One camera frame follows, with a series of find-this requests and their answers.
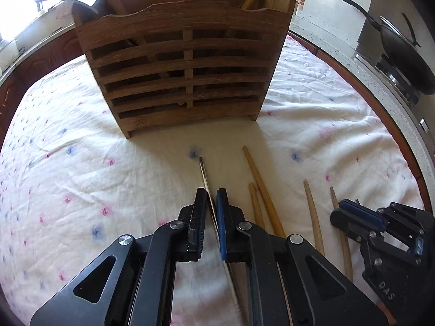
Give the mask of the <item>steel chopstick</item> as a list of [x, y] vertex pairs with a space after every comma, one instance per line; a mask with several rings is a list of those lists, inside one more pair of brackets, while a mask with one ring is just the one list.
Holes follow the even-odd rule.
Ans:
[[[199, 161], [201, 176], [202, 176], [202, 180], [203, 180], [203, 187], [205, 188], [206, 193], [208, 194], [208, 198], [209, 198], [209, 206], [210, 206], [209, 210], [210, 210], [210, 214], [211, 214], [211, 218], [212, 218], [212, 222], [213, 222], [213, 226], [214, 226], [214, 230], [215, 230], [217, 246], [218, 246], [218, 248], [220, 248], [218, 218], [217, 218], [216, 209], [215, 209], [215, 202], [213, 200], [212, 193], [211, 193], [210, 188], [209, 188], [209, 182], [207, 179], [206, 167], [205, 167], [205, 164], [203, 162], [203, 158], [200, 156], [198, 158], [198, 161]], [[247, 318], [247, 314], [246, 314], [246, 309], [244, 308], [243, 301], [240, 298], [240, 294], [239, 294], [239, 291], [237, 289], [237, 280], [235, 279], [234, 269], [232, 268], [232, 265], [227, 264], [227, 262], [225, 262], [224, 260], [222, 260], [221, 262], [223, 264], [227, 280], [231, 283], [232, 297], [234, 299], [234, 302], [237, 304], [237, 309], [239, 310], [240, 318], [242, 319], [242, 325], [247, 325], [248, 318]]]

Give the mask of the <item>gas stove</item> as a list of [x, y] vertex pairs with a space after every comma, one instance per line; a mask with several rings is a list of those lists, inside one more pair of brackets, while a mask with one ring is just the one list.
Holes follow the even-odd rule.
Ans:
[[356, 52], [355, 59], [376, 74], [383, 82], [393, 87], [410, 108], [418, 104], [420, 92], [413, 87], [403, 73], [392, 64], [391, 60], [385, 54], [380, 55], [375, 62], [369, 57]]

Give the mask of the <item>white floral tablecloth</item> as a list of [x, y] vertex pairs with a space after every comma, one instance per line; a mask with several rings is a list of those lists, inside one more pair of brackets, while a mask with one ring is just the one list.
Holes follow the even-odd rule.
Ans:
[[282, 49], [256, 121], [226, 118], [119, 130], [85, 57], [29, 88], [1, 148], [1, 287], [32, 315], [124, 233], [154, 232], [202, 186], [227, 190], [247, 219], [250, 152], [286, 233], [313, 239], [305, 185], [326, 257], [342, 269], [331, 195], [377, 209], [422, 208], [417, 181], [387, 129], [329, 65], [295, 40]]

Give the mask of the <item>black wok pan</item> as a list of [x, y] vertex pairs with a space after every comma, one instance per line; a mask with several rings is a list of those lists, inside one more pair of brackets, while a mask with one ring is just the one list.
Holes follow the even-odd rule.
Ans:
[[382, 15], [379, 16], [380, 23], [378, 23], [358, 3], [352, 0], [342, 1], [361, 12], [370, 25], [380, 32], [380, 39], [386, 55], [413, 87], [425, 95], [434, 95], [434, 73], [416, 49], [417, 46], [421, 47], [421, 45], [416, 40], [414, 28], [407, 15], [402, 14], [408, 25], [411, 38], [407, 38]]

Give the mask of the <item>wooden utensil holder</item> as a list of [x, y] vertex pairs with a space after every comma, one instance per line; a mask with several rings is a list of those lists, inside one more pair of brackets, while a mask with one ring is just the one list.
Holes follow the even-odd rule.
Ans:
[[296, 0], [106, 0], [72, 8], [80, 47], [123, 135], [245, 116], [256, 120]]

